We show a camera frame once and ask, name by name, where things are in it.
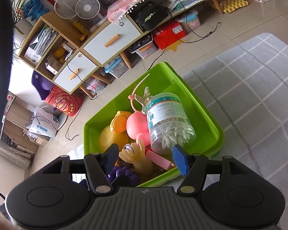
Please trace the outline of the black bag on shelf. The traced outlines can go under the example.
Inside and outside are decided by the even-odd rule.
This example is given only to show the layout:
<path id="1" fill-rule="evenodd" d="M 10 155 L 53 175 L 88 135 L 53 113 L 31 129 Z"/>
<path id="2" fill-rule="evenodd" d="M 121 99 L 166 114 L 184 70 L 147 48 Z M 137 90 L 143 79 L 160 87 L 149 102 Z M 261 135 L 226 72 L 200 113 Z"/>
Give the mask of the black bag on shelf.
<path id="1" fill-rule="evenodd" d="M 169 16 L 169 11 L 162 4 L 147 2 L 135 8 L 129 16 L 143 32 L 152 31 Z"/>

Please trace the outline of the wooden cabinet with drawers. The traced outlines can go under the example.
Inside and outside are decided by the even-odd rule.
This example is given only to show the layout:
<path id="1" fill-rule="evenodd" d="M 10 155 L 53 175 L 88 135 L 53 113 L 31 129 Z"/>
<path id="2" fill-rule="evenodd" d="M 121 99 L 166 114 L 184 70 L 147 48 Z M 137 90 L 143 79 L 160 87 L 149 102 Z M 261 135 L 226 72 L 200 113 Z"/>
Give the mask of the wooden cabinet with drawers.
<path id="1" fill-rule="evenodd" d="M 100 78 L 96 74 L 116 56 L 121 56 L 128 68 L 132 68 L 125 50 L 147 32 L 136 25 L 134 19 L 124 15 L 116 23 L 104 21 L 88 36 L 76 29 L 71 21 L 64 20 L 54 11 L 42 15 L 24 40 L 19 58 L 41 74 L 48 81 L 72 94 L 83 89 L 83 82 L 89 76 Z M 46 68 L 46 64 L 55 58 L 59 44 L 71 47 L 71 54 L 56 74 Z"/>

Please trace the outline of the blue plush toy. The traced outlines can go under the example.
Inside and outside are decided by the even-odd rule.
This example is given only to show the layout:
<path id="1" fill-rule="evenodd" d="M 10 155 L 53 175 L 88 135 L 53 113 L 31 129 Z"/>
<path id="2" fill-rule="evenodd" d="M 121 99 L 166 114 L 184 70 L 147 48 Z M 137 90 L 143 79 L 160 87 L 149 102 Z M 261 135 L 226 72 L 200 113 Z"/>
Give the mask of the blue plush toy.
<path id="1" fill-rule="evenodd" d="M 48 8 L 44 8 L 44 4 L 40 0 L 29 0 L 23 8 L 19 8 L 17 13 L 24 19 L 31 18 L 31 21 L 37 21 L 42 15 L 49 12 Z"/>

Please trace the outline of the white shopping bag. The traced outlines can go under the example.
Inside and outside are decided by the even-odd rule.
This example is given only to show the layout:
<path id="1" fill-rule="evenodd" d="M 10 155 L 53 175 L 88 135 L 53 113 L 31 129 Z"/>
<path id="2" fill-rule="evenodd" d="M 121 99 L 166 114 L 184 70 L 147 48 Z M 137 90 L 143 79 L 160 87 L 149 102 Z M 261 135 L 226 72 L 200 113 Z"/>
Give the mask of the white shopping bag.
<path id="1" fill-rule="evenodd" d="M 48 113 L 43 108 L 34 108 L 34 113 L 29 119 L 29 132 L 55 138 L 58 127 L 59 120 L 55 115 Z"/>

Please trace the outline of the green plastic cookie box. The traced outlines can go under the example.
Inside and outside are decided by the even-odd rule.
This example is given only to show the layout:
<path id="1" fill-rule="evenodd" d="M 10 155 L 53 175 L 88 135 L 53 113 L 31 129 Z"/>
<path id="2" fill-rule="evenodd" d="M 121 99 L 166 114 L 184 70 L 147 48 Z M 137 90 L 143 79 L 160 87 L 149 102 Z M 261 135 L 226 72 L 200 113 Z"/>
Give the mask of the green plastic cookie box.
<path id="1" fill-rule="evenodd" d="M 168 64 L 161 62 L 86 122 L 85 154 L 112 144 L 140 177 L 141 187 L 158 187 L 180 176 L 172 149 L 207 157 L 217 153 L 224 134 L 210 112 Z"/>

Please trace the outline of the pink round toy with cord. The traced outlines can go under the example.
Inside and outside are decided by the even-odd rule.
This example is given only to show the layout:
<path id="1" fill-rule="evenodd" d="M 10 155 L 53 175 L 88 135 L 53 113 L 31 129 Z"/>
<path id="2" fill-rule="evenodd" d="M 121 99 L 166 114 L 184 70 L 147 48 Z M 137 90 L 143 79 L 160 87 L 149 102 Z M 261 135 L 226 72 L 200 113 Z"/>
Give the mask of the pink round toy with cord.
<path id="1" fill-rule="evenodd" d="M 143 140 L 145 147 L 150 145 L 150 136 L 149 129 L 147 123 L 146 114 L 142 114 L 141 110 L 138 111 L 134 106 L 134 95 L 136 94 L 136 90 L 140 87 L 140 85 L 148 78 L 150 74 L 147 74 L 134 88 L 132 94 L 128 96 L 130 100 L 131 108 L 134 112 L 128 117 L 126 130 L 130 138 L 137 141 L 139 139 Z"/>

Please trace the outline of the purple toy grapes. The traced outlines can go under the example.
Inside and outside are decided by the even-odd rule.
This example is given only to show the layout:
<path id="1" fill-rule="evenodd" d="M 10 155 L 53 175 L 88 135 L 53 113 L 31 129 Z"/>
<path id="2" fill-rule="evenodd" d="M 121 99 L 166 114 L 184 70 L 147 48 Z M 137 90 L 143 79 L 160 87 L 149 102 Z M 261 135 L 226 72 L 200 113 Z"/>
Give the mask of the purple toy grapes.
<path id="1" fill-rule="evenodd" d="M 138 186 L 140 184 L 140 177 L 138 174 L 127 166 L 114 166 L 112 171 L 106 176 L 110 183 L 120 176 L 126 176 L 129 179 L 131 186 Z"/>

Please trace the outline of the white starfish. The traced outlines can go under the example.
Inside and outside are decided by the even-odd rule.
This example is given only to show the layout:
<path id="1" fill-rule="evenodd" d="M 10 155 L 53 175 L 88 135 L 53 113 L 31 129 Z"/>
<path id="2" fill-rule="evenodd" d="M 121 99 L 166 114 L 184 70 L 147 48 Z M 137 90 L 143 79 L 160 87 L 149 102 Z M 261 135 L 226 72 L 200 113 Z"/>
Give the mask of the white starfish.
<path id="1" fill-rule="evenodd" d="M 150 91 L 149 91 L 149 87 L 145 87 L 143 96 L 139 96 L 139 95 L 135 94 L 134 98 L 137 102 L 139 102 L 142 105 L 141 112 L 142 112 L 142 114 L 145 115 L 148 102 L 152 98 Z"/>

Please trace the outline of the red box under cabinet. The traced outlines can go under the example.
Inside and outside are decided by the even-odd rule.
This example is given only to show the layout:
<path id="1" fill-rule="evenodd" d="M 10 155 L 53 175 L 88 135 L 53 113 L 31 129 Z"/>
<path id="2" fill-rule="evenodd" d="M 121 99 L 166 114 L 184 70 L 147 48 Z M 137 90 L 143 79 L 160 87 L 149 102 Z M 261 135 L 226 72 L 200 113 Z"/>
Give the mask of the red box under cabinet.
<path id="1" fill-rule="evenodd" d="M 186 32 L 181 23 L 172 20 L 168 21 L 152 31 L 153 41 L 164 50 L 186 36 Z"/>

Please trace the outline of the amber rubber hand toy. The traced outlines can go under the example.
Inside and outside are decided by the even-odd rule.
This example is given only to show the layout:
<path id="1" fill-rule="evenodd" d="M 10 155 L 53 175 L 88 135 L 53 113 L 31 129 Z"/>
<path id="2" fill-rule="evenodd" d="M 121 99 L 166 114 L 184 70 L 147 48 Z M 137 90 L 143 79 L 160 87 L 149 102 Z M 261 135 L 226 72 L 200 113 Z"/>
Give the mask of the amber rubber hand toy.
<path id="1" fill-rule="evenodd" d="M 145 155 L 145 145 L 143 140 L 126 144 L 119 153 L 119 157 L 126 163 L 133 165 L 136 173 L 148 176 L 153 172 L 153 164 Z"/>

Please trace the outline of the pink card packet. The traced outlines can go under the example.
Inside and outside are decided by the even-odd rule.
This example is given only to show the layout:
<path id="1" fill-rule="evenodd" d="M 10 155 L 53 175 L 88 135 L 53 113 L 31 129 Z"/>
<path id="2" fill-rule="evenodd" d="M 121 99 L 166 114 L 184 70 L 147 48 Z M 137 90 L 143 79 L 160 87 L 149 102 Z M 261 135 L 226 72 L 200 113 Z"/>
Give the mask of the pink card packet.
<path id="1" fill-rule="evenodd" d="M 164 170 L 170 170 L 172 168 L 175 168 L 176 165 L 171 162 L 170 160 L 167 160 L 166 158 L 162 157 L 159 154 L 156 154 L 155 152 L 151 150 L 147 150 L 145 153 L 145 156 L 152 161 L 154 164 L 158 165 L 159 167 L 163 168 Z"/>

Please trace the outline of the yellow toy duck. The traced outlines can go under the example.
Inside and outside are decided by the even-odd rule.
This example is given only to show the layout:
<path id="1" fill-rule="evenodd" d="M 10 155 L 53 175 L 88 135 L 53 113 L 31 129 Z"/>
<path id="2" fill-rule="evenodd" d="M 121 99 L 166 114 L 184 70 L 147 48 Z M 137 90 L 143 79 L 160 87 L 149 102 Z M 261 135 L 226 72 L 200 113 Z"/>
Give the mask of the yellow toy duck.
<path id="1" fill-rule="evenodd" d="M 113 133 L 109 126 L 106 126 L 101 131 L 98 139 L 98 145 L 102 153 L 105 152 L 112 144 L 117 144 L 119 150 L 121 151 L 128 142 L 129 136 L 127 135 L 126 131 L 121 133 Z"/>

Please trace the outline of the potted green plant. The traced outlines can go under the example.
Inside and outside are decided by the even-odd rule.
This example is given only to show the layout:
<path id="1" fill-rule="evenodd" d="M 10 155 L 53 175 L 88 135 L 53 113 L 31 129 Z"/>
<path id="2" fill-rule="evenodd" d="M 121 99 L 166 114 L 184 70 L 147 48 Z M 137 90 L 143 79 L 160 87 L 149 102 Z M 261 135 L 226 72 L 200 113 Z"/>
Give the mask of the potted green plant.
<path id="1" fill-rule="evenodd" d="M 14 43 L 14 33 L 19 31 L 16 26 L 21 19 L 18 10 L 24 3 L 25 0 L 0 0 L 0 63 L 6 60 L 11 64 L 16 58 L 19 44 Z"/>

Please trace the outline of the grey checked table cloth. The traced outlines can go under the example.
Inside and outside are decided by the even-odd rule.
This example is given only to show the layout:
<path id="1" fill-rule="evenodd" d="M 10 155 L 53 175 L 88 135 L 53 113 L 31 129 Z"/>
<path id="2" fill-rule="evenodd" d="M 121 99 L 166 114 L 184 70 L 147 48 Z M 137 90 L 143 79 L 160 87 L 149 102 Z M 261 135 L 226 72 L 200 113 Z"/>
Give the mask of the grey checked table cloth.
<path id="1" fill-rule="evenodd" d="M 159 63 L 86 122 L 78 157 L 101 151 L 98 138 L 118 110 L 128 111 L 134 87 L 181 99 L 196 139 L 190 152 L 230 155 L 283 193 L 280 227 L 288 229 L 288 45 L 270 33 L 243 42 L 179 75 Z"/>

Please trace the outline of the clear cotton swab jar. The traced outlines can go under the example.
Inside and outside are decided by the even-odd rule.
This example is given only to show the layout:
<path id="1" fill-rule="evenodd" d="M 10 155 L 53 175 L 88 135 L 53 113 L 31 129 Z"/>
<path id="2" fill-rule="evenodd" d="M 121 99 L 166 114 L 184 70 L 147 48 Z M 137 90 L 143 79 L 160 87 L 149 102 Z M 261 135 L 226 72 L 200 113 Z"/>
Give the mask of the clear cotton swab jar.
<path id="1" fill-rule="evenodd" d="M 177 95 L 163 92 L 153 96 L 146 116 L 152 151 L 170 154 L 175 145 L 186 148 L 195 142 L 196 133 Z"/>

